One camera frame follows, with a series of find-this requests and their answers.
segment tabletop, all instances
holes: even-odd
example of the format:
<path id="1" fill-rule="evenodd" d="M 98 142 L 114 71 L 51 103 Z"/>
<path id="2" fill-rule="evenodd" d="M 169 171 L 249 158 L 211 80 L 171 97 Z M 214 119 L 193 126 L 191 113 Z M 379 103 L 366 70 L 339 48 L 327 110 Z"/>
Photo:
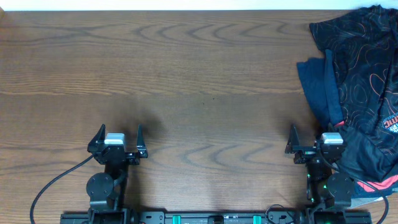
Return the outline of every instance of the tabletop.
<path id="1" fill-rule="evenodd" d="M 138 211 L 302 207 L 306 170 L 284 148 L 317 122 L 296 63 L 322 57 L 308 29 L 346 11 L 6 12 L 0 22 L 0 223 L 28 223 L 40 189 L 90 154 L 101 124 L 149 158 L 130 167 Z M 95 160 L 39 199 L 37 223 L 87 211 Z M 385 223 L 398 220 L 392 196 Z M 361 207 L 377 221 L 382 202 Z"/>

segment white wall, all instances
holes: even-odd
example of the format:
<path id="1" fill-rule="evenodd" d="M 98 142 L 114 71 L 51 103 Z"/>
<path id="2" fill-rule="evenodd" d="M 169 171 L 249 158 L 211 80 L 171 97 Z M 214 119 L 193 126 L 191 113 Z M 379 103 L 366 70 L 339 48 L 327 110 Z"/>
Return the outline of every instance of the white wall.
<path id="1" fill-rule="evenodd" d="M 398 0 L 0 0 L 5 11 L 357 9 Z"/>

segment blue cloth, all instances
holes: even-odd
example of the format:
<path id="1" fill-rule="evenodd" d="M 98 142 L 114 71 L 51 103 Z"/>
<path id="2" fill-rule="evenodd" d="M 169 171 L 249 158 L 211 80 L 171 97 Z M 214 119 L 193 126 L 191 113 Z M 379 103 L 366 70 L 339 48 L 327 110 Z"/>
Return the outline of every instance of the blue cloth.
<path id="1" fill-rule="evenodd" d="M 298 77 L 304 95 L 321 126 L 336 125 L 343 121 L 339 102 L 335 73 L 333 71 L 333 52 L 325 50 L 326 58 L 310 58 L 297 63 Z"/>

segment cable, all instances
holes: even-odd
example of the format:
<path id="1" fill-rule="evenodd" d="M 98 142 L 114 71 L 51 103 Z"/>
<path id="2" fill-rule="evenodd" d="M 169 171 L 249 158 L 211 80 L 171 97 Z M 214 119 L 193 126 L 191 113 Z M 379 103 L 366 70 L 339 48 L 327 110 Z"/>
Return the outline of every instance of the cable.
<path id="1" fill-rule="evenodd" d="M 279 204 L 273 204 L 273 205 L 271 205 L 270 207 L 267 208 L 267 210 L 266 210 L 266 218 L 267 218 L 268 221 L 270 221 L 272 224 L 275 224 L 275 223 L 274 223 L 273 221 L 271 221 L 271 220 L 268 218 L 268 211 L 269 211 L 270 208 L 275 207 L 275 206 L 279 206 L 279 207 L 282 207 L 283 209 L 286 209 L 285 207 L 283 207 L 282 205 L 279 205 Z M 294 218 L 288 211 L 286 211 L 286 213 L 287 213 L 290 217 L 292 217 L 292 219 L 293 219 L 293 221 L 290 222 L 290 223 L 288 223 L 288 224 L 294 223 L 295 218 Z"/>
<path id="2" fill-rule="evenodd" d="M 40 198 L 40 196 L 42 196 L 44 191 L 47 190 L 48 187 L 50 187 L 52 184 L 54 184 L 55 181 L 59 180 L 64 175 L 69 174 L 70 172 L 74 171 L 75 169 L 81 167 L 82 165 L 84 165 L 86 162 L 88 162 L 93 157 L 94 157 L 94 155 L 91 155 L 89 158 L 85 159 L 83 162 L 77 164 L 76 166 L 72 167 L 71 169 L 68 169 L 67 171 L 63 172 L 58 177 L 56 177 L 53 180 L 51 180 L 45 187 L 43 187 L 43 189 L 37 194 L 35 200 L 32 202 L 32 206 L 30 207 L 30 223 L 31 224 L 35 224 L 35 220 L 33 218 L 33 211 L 35 209 L 35 206 L 36 206 L 36 203 L 37 203 L 38 199 Z"/>
<path id="3" fill-rule="evenodd" d="M 323 154 L 322 154 L 322 150 L 321 150 L 321 149 L 319 150 L 318 155 L 319 155 L 319 157 L 321 157 L 322 162 L 323 162 L 327 167 L 333 169 L 333 170 L 336 171 L 336 172 L 340 172 L 339 168 L 336 168 L 336 167 L 332 166 L 332 165 L 325 159 L 325 157 L 324 157 Z M 375 190 L 377 193 L 379 193 L 379 194 L 381 195 L 381 197 L 383 198 L 384 204 L 386 204 L 386 206 L 384 207 L 384 213 L 383 213 L 383 215 L 381 216 L 380 220 L 377 222 L 377 224 L 381 224 L 381 223 L 384 221 L 384 219 L 386 219 L 387 214 L 388 214 L 388 210 L 389 210 L 389 203 L 388 203 L 387 197 L 384 196 L 383 192 L 381 192 L 379 189 L 375 188 L 373 185 L 371 185 L 371 184 L 369 184 L 369 183 L 367 183 L 367 182 L 365 182 L 365 181 L 359 180 L 359 179 L 357 179 L 357 178 L 354 178 L 354 177 L 352 177 L 352 176 L 350 176 L 350 177 L 351 177 L 352 179 L 354 179 L 355 181 L 359 181 L 359 182 L 361 182 L 362 184 L 364 184 L 364 185 L 366 185 L 366 186 L 372 188 L 372 189 Z"/>

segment black cable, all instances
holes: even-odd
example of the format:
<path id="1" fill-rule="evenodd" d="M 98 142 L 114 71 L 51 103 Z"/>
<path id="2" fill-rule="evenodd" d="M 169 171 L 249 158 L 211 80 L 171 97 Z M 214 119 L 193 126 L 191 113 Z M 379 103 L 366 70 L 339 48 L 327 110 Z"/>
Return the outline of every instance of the black cable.
<path id="1" fill-rule="evenodd" d="M 279 207 L 282 207 L 283 209 L 286 209 L 285 207 L 283 207 L 282 205 L 279 205 L 279 204 L 273 204 L 273 205 L 271 205 L 270 207 L 267 208 L 267 210 L 266 210 L 266 218 L 267 218 L 268 221 L 271 222 L 272 224 L 275 224 L 275 223 L 274 223 L 273 221 L 271 221 L 271 220 L 268 218 L 268 211 L 269 211 L 270 208 L 275 207 L 275 206 L 279 206 Z M 287 213 L 290 217 L 292 217 L 292 219 L 293 219 L 293 221 L 290 222 L 290 223 L 288 223 L 288 224 L 294 223 L 295 218 L 294 218 L 288 211 L 286 211 L 286 213 Z"/>
<path id="2" fill-rule="evenodd" d="M 84 165 L 86 162 L 88 162 L 93 157 L 94 157 L 94 155 L 91 155 L 89 158 L 85 159 L 83 162 L 77 164 L 76 166 L 72 167 L 71 169 L 68 169 L 67 171 L 63 172 L 58 177 L 56 177 L 53 180 L 51 180 L 45 187 L 43 187 L 43 189 L 37 194 L 35 200 L 32 202 L 32 206 L 30 207 L 30 223 L 31 224 L 35 224 L 35 220 L 33 218 L 33 211 L 35 209 L 35 206 L 36 206 L 36 203 L 37 203 L 38 199 L 40 198 L 40 196 L 42 196 L 44 191 L 47 190 L 48 187 L 50 187 L 52 184 L 54 184 L 55 181 L 59 180 L 64 175 L 69 174 L 70 172 L 74 171 L 75 169 L 81 167 L 82 165 Z"/>
<path id="3" fill-rule="evenodd" d="M 333 169 L 333 170 L 336 171 L 336 172 L 340 172 L 340 170 L 339 170 L 338 168 L 332 166 L 332 165 L 325 159 L 325 157 L 323 156 L 321 150 L 319 150 L 318 155 L 319 155 L 319 157 L 321 157 L 322 162 L 323 162 L 327 167 Z M 387 197 L 384 196 L 383 192 L 381 192 L 379 189 L 375 188 L 373 185 L 368 184 L 367 182 L 362 181 L 362 180 L 359 180 L 359 179 L 354 178 L 354 177 L 352 177 L 352 176 L 350 176 L 350 177 L 351 177 L 352 179 L 354 179 L 355 181 L 359 181 L 359 182 L 361 182 L 362 184 L 364 184 L 364 185 L 366 185 L 366 186 L 372 188 L 372 189 L 375 190 L 377 193 L 379 193 L 379 194 L 381 195 L 381 197 L 383 198 L 384 204 L 386 204 L 386 206 L 384 207 L 384 213 L 383 213 L 382 217 L 381 217 L 380 220 L 377 222 L 377 224 L 381 224 L 381 223 L 384 221 L 384 219 L 386 219 L 387 214 L 388 214 L 388 210 L 389 210 L 389 203 L 388 203 Z"/>

